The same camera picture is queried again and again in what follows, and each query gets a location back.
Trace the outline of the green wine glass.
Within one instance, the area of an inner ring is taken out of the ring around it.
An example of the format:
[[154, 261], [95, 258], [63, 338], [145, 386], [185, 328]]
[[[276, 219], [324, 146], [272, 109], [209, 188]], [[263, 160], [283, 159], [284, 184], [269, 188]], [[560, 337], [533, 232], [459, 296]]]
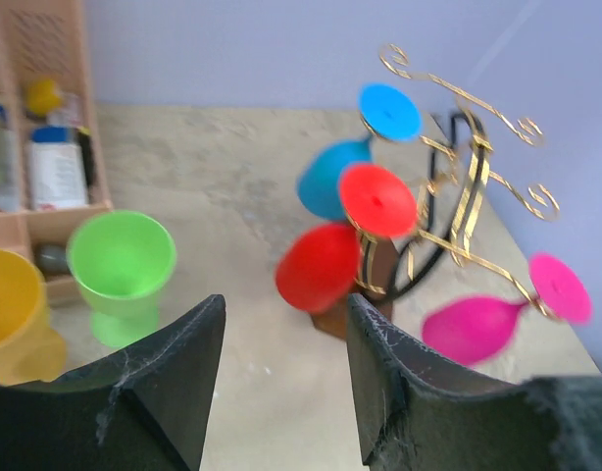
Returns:
[[98, 341], [123, 348], [157, 330], [161, 294], [177, 260], [161, 223], [137, 211], [99, 214], [70, 237], [67, 260]]

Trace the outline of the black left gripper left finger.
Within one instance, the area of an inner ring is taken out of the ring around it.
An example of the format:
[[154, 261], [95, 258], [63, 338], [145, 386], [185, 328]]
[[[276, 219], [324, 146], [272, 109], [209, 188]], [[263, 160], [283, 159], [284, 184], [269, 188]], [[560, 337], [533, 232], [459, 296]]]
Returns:
[[0, 386], [0, 470], [197, 470], [226, 326], [208, 296], [50, 383]]

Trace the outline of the yellow wine glass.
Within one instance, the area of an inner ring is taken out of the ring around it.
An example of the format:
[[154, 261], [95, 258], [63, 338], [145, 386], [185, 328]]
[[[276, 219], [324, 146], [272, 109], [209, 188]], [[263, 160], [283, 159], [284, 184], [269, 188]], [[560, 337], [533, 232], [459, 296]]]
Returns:
[[65, 340], [51, 327], [41, 272], [20, 254], [0, 249], [0, 385], [51, 382], [67, 357]]

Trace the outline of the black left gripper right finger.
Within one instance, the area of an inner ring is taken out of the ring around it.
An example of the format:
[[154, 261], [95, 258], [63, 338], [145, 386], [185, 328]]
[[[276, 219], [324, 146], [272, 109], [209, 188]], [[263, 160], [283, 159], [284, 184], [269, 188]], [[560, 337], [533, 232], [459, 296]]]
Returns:
[[602, 470], [602, 377], [518, 385], [463, 367], [348, 298], [347, 351], [371, 470]]

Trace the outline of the red wine glass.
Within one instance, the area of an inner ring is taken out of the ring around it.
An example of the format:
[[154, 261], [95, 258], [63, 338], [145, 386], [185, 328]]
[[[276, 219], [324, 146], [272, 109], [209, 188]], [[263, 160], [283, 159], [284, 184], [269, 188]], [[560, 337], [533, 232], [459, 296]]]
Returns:
[[275, 271], [281, 298], [290, 306], [320, 313], [354, 284], [363, 260], [362, 239], [410, 234], [418, 223], [417, 202], [395, 174], [373, 163], [346, 168], [336, 195], [347, 221], [330, 222], [298, 237]]

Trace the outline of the magenta wine glass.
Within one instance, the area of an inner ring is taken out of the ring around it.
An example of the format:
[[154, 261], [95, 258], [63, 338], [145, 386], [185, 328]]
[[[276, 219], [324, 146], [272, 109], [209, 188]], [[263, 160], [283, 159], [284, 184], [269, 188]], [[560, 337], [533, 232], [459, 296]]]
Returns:
[[520, 314], [542, 306], [547, 314], [572, 324], [590, 320], [592, 303], [575, 272], [558, 258], [538, 253], [528, 261], [535, 295], [510, 302], [490, 296], [458, 300], [429, 315], [422, 326], [423, 342], [465, 366], [486, 360], [510, 343]]

